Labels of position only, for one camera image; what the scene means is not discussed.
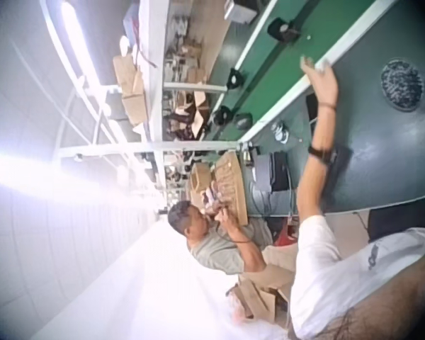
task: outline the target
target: red object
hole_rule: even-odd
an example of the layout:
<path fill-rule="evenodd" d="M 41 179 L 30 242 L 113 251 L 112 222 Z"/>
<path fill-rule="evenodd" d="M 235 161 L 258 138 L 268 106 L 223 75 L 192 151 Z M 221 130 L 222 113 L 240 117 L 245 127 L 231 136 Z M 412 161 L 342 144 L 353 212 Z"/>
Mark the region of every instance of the red object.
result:
<path fill-rule="evenodd" d="M 291 244 L 298 242 L 297 237 L 290 236 L 290 234 L 292 234 L 292 232 L 290 231 L 292 227 L 293 226 L 289 225 L 288 223 L 283 226 L 282 232 L 278 236 L 277 240 L 274 242 L 275 247 L 290 246 Z"/>

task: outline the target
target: black wristwatch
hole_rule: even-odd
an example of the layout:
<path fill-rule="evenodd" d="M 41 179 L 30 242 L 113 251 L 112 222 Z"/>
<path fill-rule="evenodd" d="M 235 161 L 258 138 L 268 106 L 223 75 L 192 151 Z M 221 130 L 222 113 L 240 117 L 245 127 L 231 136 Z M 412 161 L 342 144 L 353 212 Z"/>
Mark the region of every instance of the black wristwatch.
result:
<path fill-rule="evenodd" d="M 315 149 L 312 145 L 310 145 L 308 151 L 309 151 L 309 154 L 318 158 L 323 164 L 326 164 L 327 166 L 334 163 L 337 157 L 337 153 L 335 149 L 318 150 L 318 149 Z"/>

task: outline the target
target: gray t-shirt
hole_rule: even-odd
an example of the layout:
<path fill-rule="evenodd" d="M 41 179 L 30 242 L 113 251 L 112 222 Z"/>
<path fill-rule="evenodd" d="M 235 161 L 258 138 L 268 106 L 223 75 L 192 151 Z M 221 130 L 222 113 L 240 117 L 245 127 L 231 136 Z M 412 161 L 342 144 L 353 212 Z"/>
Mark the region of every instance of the gray t-shirt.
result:
<path fill-rule="evenodd" d="M 218 269 L 229 275 L 243 273 L 244 260 L 237 245 L 226 231 L 216 227 L 215 222 L 205 239 L 190 249 L 192 256 L 204 267 Z M 273 243 L 271 232 L 261 218 L 249 218 L 249 224 L 241 227 L 241 230 L 261 250 Z"/>

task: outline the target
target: fluorescent light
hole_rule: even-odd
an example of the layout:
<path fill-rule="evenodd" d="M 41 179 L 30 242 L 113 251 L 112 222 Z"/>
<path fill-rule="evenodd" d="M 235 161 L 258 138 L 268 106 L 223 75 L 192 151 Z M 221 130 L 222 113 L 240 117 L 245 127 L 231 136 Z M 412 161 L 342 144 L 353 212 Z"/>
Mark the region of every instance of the fluorescent light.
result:
<path fill-rule="evenodd" d="M 120 39 L 120 51 L 121 51 L 121 55 L 124 57 L 126 56 L 126 54 L 128 53 L 130 44 L 129 44 L 129 39 L 127 36 L 122 36 Z"/>
<path fill-rule="evenodd" d="M 118 143 L 127 143 L 128 142 L 125 134 L 121 130 L 121 127 L 116 120 L 109 120 L 108 124 L 109 124 L 113 134 L 115 135 Z"/>
<path fill-rule="evenodd" d="M 94 69 L 93 62 L 91 61 L 88 48 L 86 47 L 84 34 L 82 33 L 79 20 L 77 20 L 76 11 L 74 7 L 66 1 L 62 3 L 62 15 L 69 41 L 71 42 L 80 68 L 85 74 L 89 86 L 93 89 L 97 89 L 100 86 L 99 78 Z"/>
<path fill-rule="evenodd" d="M 4 154 L 0 154 L 0 184 L 29 196 L 64 203 L 97 203 L 121 197 L 112 198 L 97 183 L 66 174 L 58 166 Z"/>

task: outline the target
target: dark green table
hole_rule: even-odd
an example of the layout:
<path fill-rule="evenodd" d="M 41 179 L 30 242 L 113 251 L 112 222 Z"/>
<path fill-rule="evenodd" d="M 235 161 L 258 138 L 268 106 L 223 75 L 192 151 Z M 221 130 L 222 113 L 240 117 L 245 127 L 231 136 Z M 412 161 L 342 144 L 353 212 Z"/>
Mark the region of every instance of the dark green table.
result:
<path fill-rule="evenodd" d="M 380 73 L 395 57 L 414 64 L 424 79 L 421 105 L 411 113 L 392 108 L 381 91 Z M 394 205 L 425 196 L 425 13 L 413 0 L 397 2 L 335 65 L 340 98 L 336 142 L 353 151 L 339 177 L 326 213 Z M 278 117 L 290 131 L 303 136 L 286 145 L 276 142 L 265 127 L 253 139 L 262 152 L 285 150 L 293 182 L 298 184 L 307 159 L 311 133 L 305 96 L 307 90 Z M 251 178 L 244 170 L 244 180 Z M 259 215 L 252 205 L 250 215 Z M 274 215 L 287 215 L 289 193 L 278 193 Z"/>

